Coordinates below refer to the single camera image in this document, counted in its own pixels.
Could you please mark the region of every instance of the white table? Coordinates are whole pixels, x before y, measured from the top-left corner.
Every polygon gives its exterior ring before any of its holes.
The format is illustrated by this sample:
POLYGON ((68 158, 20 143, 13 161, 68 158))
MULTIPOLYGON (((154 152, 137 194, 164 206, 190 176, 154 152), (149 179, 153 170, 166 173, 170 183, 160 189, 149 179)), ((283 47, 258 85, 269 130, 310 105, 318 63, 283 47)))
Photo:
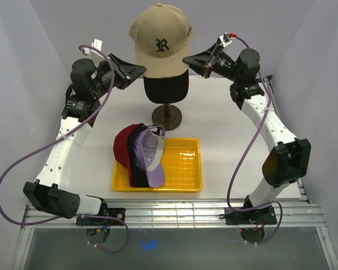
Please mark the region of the white table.
MULTIPOLYGON (((69 191, 105 199, 223 199, 237 162, 256 128, 229 96, 227 79, 191 78, 187 97, 175 105, 183 114, 181 125, 167 137, 199 138, 201 143, 203 190, 198 193, 143 193, 112 190, 115 136, 130 124, 152 124, 158 106, 145 95, 143 80, 125 90, 113 89, 96 119, 73 168, 69 191)), ((247 155, 234 182, 231 197, 244 199, 262 179, 261 166, 268 155, 259 137, 247 155)), ((292 184, 280 199, 300 198, 292 184)))

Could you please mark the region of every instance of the stack of caps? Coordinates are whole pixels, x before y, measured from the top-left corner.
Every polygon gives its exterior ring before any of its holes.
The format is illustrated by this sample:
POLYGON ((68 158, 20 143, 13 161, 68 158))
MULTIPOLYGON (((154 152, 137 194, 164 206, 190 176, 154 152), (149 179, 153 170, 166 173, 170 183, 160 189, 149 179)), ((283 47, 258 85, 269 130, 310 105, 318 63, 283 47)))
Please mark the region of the stack of caps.
POLYGON ((161 126, 133 124, 114 140, 114 156, 128 169, 131 187, 160 187, 165 182, 161 164, 165 129, 161 126))

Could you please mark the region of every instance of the lavender baseball cap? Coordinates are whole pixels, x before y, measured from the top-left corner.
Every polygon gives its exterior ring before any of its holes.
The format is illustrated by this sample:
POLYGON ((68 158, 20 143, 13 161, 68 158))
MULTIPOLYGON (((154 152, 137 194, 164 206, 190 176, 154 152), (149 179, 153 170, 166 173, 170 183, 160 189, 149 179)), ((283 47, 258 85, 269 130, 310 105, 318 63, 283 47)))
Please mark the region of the lavender baseball cap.
POLYGON ((150 187, 160 187, 165 182, 161 164, 165 147, 165 129, 159 125, 148 126, 134 141, 136 166, 146 173, 150 187))

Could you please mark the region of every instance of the gray wall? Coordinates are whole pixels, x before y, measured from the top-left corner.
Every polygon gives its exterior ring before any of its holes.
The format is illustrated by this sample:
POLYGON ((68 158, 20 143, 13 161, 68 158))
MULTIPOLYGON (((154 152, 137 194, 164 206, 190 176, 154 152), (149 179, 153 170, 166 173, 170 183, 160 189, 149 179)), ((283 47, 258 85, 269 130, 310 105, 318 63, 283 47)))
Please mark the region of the gray wall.
POLYGON ((281 117, 312 143, 305 190, 338 256, 338 0, 315 0, 274 74, 281 117))
MULTIPOLYGON (((0 175, 55 138, 68 82, 30 2, 0 0, 0 175)), ((5 179, 0 198, 11 218, 22 220, 24 182, 35 179, 46 158, 29 159, 5 179)), ((0 216, 0 270, 10 269, 19 232, 0 216)))
MULTIPOLYGON (((135 62, 134 42, 127 35, 135 17, 155 0, 30 0, 65 68, 71 71, 79 44, 94 38, 103 50, 135 62)), ((236 32, 261 54, 265 75, 274 74, 313 0, 170 0, 192 23, 192 53, 212 46, 224 32, 236 32)), ((233 44, 236 59, 243 49, 233 44)))

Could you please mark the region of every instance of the yellow tray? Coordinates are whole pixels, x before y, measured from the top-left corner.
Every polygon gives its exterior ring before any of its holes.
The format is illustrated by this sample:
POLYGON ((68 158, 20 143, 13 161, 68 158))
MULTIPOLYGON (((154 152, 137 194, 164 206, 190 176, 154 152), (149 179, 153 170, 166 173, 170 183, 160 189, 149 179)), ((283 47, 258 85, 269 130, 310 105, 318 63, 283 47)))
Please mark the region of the yellow tray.
POLYGON ((161 187, 131 187, 128 170, 115 161, 112 189, 121 192, 199 192, 203 188, 198 139, 166 138, 162 158, 165 183, 161 187))

